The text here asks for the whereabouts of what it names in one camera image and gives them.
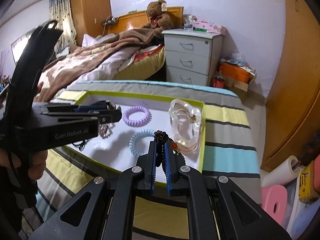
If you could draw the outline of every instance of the wardrobe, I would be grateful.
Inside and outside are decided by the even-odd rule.
[[[85,33],[92,37],[102,35],[102,22],[111,15],[110,0],[70,0],[77,45],[82,45]]]
[[[265,171],[290,155],[301,159],[320,130],[320,25],[304,0],[285,3],[284,46],[266,104]]]

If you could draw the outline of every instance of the human hand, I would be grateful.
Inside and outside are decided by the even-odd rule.
[[[30,179],[40,179],[44,173],[46,167],[46,159],[48,157],[48,151],[41,151],[33,156],[33,166],[28,169],[28,176]],[[15,168],[21,166],[21,161],[17,155],[12,153],[12,162]],[[0,148],[0,166],[11,168],[9,158],[6,150]]]

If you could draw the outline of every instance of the white nightstand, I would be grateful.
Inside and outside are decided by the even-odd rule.
[[[220,34],[163,31],[167,81],[210,86],[222,48]]]

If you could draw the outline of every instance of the orange bead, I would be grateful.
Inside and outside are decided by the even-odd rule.
[[[171,142],[171,145],[172,145],[172,150],[178,149],[178,145],[175,142]]]

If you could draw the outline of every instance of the brown blanket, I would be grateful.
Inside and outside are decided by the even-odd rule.
[[[43,88],[35,102],[48,102],[62,88],[67,87],[82,74],[97,68],[115,52],[128,46],[141,46],[154,38],[152,29],[133,29],[87,48],[71,46],[69,54],[48,64],[42,71]]]

